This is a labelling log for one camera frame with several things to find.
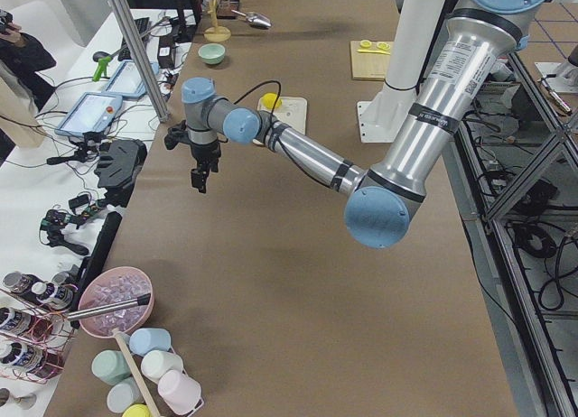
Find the wooden stick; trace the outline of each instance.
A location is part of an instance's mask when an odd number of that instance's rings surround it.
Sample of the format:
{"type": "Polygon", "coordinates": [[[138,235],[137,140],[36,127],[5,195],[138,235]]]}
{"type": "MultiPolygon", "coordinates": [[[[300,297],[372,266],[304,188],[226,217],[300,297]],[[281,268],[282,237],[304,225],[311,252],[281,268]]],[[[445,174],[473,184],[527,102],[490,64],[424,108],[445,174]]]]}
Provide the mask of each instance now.
{"type": "Polygon", "coordinates": [[[133,356],[130,353],[130,349],[128,349],[128,346],[126,345],[126,342],[123,339],[123,333],[118,329],[115,329],[113,330],[113,336],[117,341],[118,347],[120,348],[120,352],[122,352],[123,356],[125,357],[126,363],[130,368],[130,372],[136,381],[136,385],[138,385],[138,389],[141,391],[141,394],[144,397],[144,402],[146,403],[146,406],[148,406],[151,415],[153,417],[161,417],[161,412],[159,412],[159,409],[157,408],[156,403],[154,402],[154,399],[151,396],[151,392],[148,391],[148,387],[145,384],[145,380],[143,379],[140,370],[138,370],[135,360],[133,359],[133,356]]]}

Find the pink cup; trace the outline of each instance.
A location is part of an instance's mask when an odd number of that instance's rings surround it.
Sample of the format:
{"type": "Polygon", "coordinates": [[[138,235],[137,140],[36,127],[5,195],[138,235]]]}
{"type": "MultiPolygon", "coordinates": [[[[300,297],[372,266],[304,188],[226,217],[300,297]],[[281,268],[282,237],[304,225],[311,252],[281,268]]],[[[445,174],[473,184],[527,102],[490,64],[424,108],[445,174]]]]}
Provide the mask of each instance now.
{"type": "Polygon", "coordinates": [[[169,370],[159,381],[159,395],[177,415],[201,408],[200,384],[178,370],[169,370]]]}

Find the light blue cup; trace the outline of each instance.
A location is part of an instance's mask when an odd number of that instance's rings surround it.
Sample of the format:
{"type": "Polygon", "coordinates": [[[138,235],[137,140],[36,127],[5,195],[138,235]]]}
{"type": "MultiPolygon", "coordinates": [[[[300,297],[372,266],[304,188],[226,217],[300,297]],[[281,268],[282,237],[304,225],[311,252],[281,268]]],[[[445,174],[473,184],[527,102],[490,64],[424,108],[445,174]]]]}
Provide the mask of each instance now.
{"type": "Polygon", "coordinates": [[[138,329],[128,342],[131,352],[144,357],[151,351],[171,349],[171,334],[166,329],[138,329]]]}

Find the mint green cup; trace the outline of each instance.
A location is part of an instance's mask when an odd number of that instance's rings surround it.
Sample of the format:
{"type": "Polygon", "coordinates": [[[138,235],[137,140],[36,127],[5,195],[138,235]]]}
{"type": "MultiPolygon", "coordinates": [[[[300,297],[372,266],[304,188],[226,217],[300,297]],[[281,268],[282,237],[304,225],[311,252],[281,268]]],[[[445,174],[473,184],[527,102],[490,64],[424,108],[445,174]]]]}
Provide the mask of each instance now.
{"type": "Polygon", "coordinates": [[[131,373],[120,351],[102,351],[92,360],[92,373],[108,385],[116,385],[131,373]]]}

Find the brown table surface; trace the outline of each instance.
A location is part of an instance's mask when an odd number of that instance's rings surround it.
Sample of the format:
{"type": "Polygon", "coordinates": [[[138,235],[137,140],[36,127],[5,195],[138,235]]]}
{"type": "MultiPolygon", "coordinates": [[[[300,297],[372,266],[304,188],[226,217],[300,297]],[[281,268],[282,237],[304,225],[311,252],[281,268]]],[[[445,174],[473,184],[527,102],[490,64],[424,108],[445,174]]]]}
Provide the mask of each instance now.
{"type": "MultiPolygon", "coordinates": [[[[233,32],[225,61],[204,66],[199,37],[180,82],[212,77],[234,99],[279,79],[284,95],[308,100],[310,137],[363,167],[380,160],[383,145],[359,140],[355,109],[380,84],[351,80],[349,42],[393,41],[393,3],[243,0],[242,9],[267,14],[273,29],[222,22],[233,32]]],[[[246,105],[266,91],[275,89],[246,105]]],[[[107,268],[151,277],[146,325],[172,333],[202,385],[199,415],[517,415],[441,160],[406,238],[377,251],[349,236],[343,197],[265,149],[223,144],[208,193],[193,190],[188,147],[162,142],[182,119],[178,91],[170,108],[107,268]]],[[[109,415],[110,387],[90,373],[105,348],[116,344],[79,333],[47,416],[109,415]]]]}

